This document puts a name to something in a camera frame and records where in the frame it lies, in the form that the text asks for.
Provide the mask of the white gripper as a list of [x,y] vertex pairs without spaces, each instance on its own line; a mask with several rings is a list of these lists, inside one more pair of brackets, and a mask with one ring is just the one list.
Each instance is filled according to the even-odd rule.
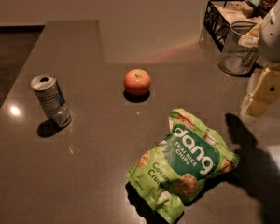
[[[240,32],[240,46],[258,46],[262,57],[270,62],[280,63],[280,0],[264,17],[262,23],[244,26]],[[251,76],[241,111],[248,116],[261,117],[279,98],[280,66],[266,67]]]

